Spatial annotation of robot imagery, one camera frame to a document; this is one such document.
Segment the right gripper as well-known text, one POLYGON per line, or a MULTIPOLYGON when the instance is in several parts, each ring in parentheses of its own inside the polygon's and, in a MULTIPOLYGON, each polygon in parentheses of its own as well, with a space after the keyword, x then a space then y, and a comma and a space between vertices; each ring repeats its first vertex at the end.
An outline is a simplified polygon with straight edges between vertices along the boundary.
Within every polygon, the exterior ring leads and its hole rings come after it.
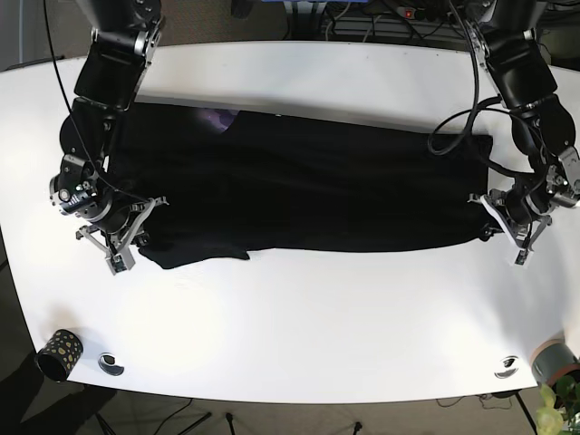
POLYGON ((111 273, 131 270, 135 265, 130 246, 144 246, 149 242, 149 235, 144 230, 144 223, 153 210, 168 206, 166 198, 150 198, 147 201, 135 202, 114 208, 107 206, 95 218, 88 219, 89 225, 76 231, 78 240, 86 239, 105 255, 105 262, 111 273))

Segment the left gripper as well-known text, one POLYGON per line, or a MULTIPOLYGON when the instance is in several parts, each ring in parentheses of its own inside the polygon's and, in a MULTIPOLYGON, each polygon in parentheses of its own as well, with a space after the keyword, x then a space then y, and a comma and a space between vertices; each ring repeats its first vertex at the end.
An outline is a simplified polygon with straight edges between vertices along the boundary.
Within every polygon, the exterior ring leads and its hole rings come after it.
POLYGON ((468 203, 482 206, 488 214, 478 238, 487 242, 496 234, 504 234, 515 252, 515 266, 527 265, 537 239, 552 225, 551 214, 556 209, 547 201, 543 202, 547 208, 542 211, 531 194, 515 190, 491 190, 484 195, 471 193, 468 203))

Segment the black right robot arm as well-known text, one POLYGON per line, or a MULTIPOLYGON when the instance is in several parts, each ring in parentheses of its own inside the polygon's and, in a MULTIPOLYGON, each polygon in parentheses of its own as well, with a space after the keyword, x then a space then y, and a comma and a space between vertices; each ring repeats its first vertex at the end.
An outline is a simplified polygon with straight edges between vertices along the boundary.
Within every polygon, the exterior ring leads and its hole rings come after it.
POLYGON ((144 222, 164 206, 108 175, 106 163, 121 138, 125 115, 159 44, 164 18, 159 1, 81 1, 92 26, 92 42, 65 103, 60 133, 63 158, 49 184, 50 201, 65 216, 85 220, 76 236, 105 255, 115 275, 133 268, 131 246, 144 246, 144 222))

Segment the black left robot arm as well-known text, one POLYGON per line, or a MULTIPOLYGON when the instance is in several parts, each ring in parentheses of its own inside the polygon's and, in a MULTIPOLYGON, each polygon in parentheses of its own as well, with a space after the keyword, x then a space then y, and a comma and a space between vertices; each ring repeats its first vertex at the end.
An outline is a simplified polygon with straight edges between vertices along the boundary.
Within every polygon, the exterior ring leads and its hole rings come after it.
POLYGON ((540 234, 552 223, 554 209, 579 202, 579 151, 572 115, 559 100, 556 80, 537 46, 536 24, 544 3, 538 1, 461 1, 449 9, 464 33, 475 78, 485 71, 496 96, 473 98, 461 133, 447 145, 427 139, 431 154, 443 156, 466 145, 489 169, 513 179, 508 191, 473 194, 494 221, 485 237, 503 232, 522 266, 540 234), (508 169, 476 151, 472 128, 483 111, 506 114, 512 138, 531 170, 508 169))

